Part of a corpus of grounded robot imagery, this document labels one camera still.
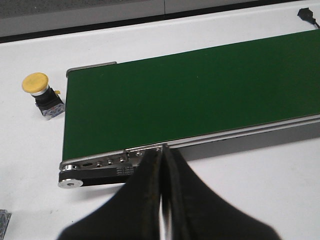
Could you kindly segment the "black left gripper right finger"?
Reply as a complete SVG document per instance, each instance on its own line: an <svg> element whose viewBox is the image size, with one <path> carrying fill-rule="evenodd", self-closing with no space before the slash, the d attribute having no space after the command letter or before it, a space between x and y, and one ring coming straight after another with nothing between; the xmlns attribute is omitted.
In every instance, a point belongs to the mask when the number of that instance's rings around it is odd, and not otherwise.
<svg viewBox="0 0 320 240"><path fill-rule="evenodd" d="M162 147L163 214L171 240L278 240L269 225L211 190L178 149Z"/></svg>

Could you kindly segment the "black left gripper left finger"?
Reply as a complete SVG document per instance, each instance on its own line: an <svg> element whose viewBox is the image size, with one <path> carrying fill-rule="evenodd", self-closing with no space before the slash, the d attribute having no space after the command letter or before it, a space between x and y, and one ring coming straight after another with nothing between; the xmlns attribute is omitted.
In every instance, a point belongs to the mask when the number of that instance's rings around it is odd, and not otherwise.
<svg viewBox="0 0 320 240"><path fill-rule="evenodd" d="M147 150L135 173L100 208L65 228L60 240L158 240L162 152Z"/></svg>

